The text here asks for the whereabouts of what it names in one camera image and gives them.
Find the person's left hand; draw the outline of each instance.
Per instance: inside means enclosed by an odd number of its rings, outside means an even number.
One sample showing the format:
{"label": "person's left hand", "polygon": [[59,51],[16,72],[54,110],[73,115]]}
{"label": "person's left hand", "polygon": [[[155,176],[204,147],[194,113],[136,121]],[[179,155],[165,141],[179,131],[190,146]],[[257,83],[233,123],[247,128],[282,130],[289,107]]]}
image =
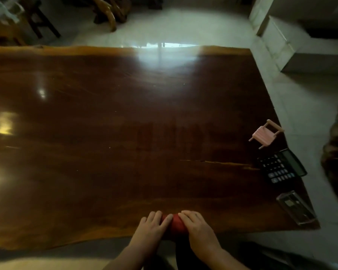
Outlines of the person's left hand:
{"label": "person's left hand", "polygon": [[161,211],[152,211],[148,217],[143,217],[128,245],[128,247],[135,247],[138,252],[142,252],[144,259],[149,258],[156,251],[161,238],[173,219],[173,215],[169,214],[160,224],[161,216]]}

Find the tiled floor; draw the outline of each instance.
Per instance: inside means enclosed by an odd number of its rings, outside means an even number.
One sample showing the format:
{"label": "tiled floor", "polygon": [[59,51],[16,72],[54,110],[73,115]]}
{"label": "tiled floor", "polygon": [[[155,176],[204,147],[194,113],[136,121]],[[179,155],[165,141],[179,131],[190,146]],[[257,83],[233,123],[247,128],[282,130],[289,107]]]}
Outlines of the tiled floor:
{"label": "tiled floor", "polygon": [[[262,40],[255,37],[245,14],[233,0],[167,0],[162,11],[134,8],[127,23],[109,33],[107,24],[92,23],[88,8],[65,8],[59,0],[43,0],[42,10],[63,37],[44,31],[36,43],[107,47],[180,47],[219,45],[252,50],[273,105],[286,129],[289,148],[308,171],[303,178],[320,220],[318,231],[282,231],[246,235],[260,244],[338,263],[338,200],[321,171],[319,158],[338,105],[338,76],[284,75]],[[94,241],[40,253],[0,251],[0,269],[101,269],[128,239]],[[173,248],[160,252],[174,261]]]}

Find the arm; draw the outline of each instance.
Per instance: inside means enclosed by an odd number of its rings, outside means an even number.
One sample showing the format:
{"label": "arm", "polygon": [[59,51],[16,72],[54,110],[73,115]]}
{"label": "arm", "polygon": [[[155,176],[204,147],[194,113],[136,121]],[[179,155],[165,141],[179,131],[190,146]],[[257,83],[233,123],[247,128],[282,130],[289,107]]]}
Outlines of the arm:
{"label": "arm", "polygon": [[249,270],[221,248],[213,229],[203,216],[194,211],[179,213],[189,231],[190,247],[195,255],[212,270]]}
{"label": "arm", "polygon": [[173,215],[169,214],[160,225],[162,212],[151,212],[143,217],[127,247],[103,270],[139,270],[145,261],[157,250]]}

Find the black calculator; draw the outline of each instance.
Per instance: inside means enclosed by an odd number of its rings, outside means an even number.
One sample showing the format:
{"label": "black calculator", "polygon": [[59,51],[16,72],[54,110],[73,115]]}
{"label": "black calculator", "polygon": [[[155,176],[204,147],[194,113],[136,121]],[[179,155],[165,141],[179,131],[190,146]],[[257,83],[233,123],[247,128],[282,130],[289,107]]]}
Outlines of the black calculator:
{"label": "black calculator", "polygon": [[302,163],[289,149],[258,160],[264,175],[274,184],[307,175]]}

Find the dark brown wooden chair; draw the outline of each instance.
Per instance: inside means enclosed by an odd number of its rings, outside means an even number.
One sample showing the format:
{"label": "dark brown wooden chair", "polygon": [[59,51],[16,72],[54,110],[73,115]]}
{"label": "dark brown wooden chair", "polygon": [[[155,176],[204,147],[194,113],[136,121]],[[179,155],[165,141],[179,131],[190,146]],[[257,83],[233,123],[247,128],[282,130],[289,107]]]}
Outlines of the dark brown wooden chair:
{"label": "dark brown wooden chair", "polygon": [[[27,21],[39,39],[42,38],[42,34],[38,27],[49,27],[57,38],[61,37],[60,33],[56,30],[53,24],[39,9],[42,4],[41,0],[19,0],[19,4],[25,9]],[[32,16],[34,14],[41,19],[41,22],[36,23],[33,21]]]}

